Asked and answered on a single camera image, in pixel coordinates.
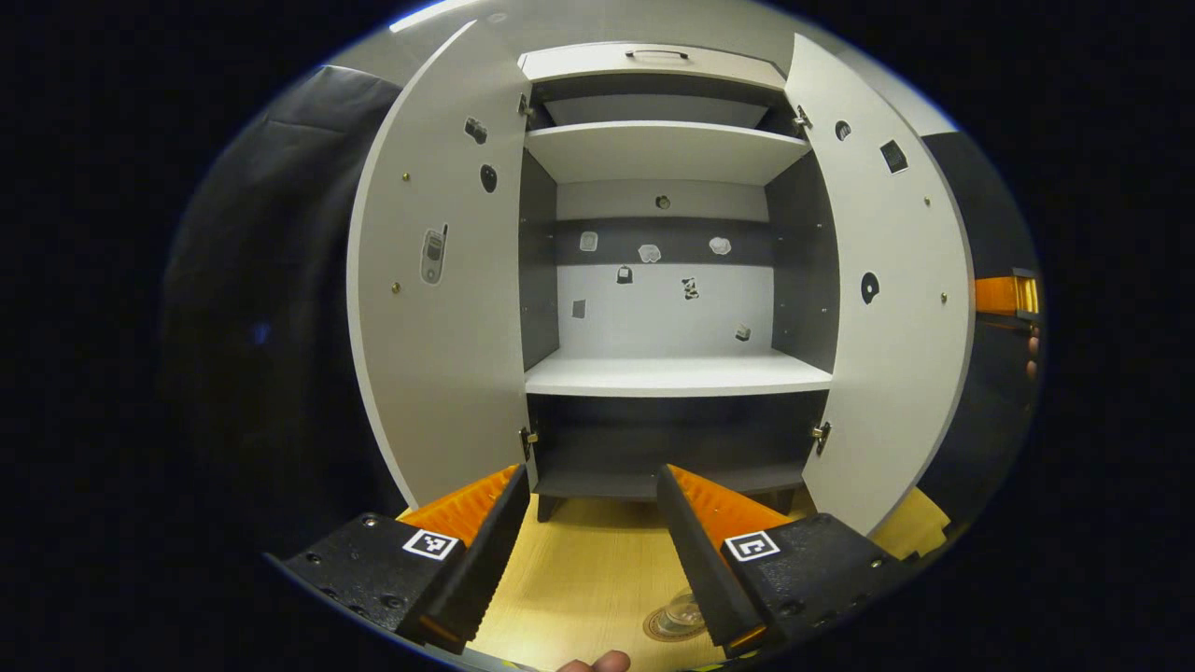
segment open cabinet door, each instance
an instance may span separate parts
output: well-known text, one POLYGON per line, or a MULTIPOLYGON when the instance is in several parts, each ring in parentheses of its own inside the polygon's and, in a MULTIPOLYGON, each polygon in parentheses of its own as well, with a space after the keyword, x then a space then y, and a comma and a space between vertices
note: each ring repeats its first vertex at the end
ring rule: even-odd
POLYGON ((466 24, 399 94, 357 187, 353 358, 411 508, 525 462, 520 96, 531 83, 516 55, 466 24))
POLYGON ((958 404, 970 250, 929 149, 854 71, 797 35, 784 91, 809 122, 841 282, 831 430, 803 476, 817 511, 870 534, 917 484, 958 404))

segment cabinet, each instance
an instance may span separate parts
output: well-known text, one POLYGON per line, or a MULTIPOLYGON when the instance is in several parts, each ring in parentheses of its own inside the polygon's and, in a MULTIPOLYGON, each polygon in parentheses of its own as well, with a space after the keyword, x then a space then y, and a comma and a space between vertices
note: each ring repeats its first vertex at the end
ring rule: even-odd
POLYGON ((382 123, 348 253, 362 399, 412 508, 523 460, 549 507, 651 499, 670 462, 804 482, 870 533, 932 459, 973 329, 936 164, 801 36, 785 79, 667 44, 516 57, 467 24, 382 123))

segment cabinet leg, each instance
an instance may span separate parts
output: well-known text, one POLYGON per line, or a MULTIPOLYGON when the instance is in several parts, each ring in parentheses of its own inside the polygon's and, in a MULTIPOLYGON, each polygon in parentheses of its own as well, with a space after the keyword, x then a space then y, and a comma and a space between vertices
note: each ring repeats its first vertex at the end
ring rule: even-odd
POLYGON ((776 493, 776 511, 788 515, 792 511, 792 499, 796 494, 795 489, 778 490, 776 493))
POLYGON ((539 496, 539 508, 535 511, 535 520, 540 523, 547 523, 549 518, 552 518, 552 513, 556 511, 556 506, 560 503, 560 497, 550 497, 547 495, 539 496))

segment top drawer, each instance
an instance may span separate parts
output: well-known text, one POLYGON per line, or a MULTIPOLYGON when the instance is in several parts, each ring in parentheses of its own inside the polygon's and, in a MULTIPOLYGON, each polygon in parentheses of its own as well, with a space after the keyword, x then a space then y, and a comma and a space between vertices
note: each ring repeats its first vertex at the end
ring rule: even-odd
POLYGON ((709 77, 784 91, 784 78, 767 61, 674 44, 574 44, 523 54, 519 65, 532 83, 576 75, 660 73, 709 77))

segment drawer handle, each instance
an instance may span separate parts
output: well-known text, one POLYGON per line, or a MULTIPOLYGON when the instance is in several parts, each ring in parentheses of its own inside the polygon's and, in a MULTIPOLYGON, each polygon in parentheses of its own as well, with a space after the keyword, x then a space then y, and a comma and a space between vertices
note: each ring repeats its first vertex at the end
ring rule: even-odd
POLYGON ((626 57, 633 59, 636 54, 676 54, 681 57, 681 60, 688 60, 688 54, 684 51, 675 51, 673 49, 631 49, 626 53, 626 57))

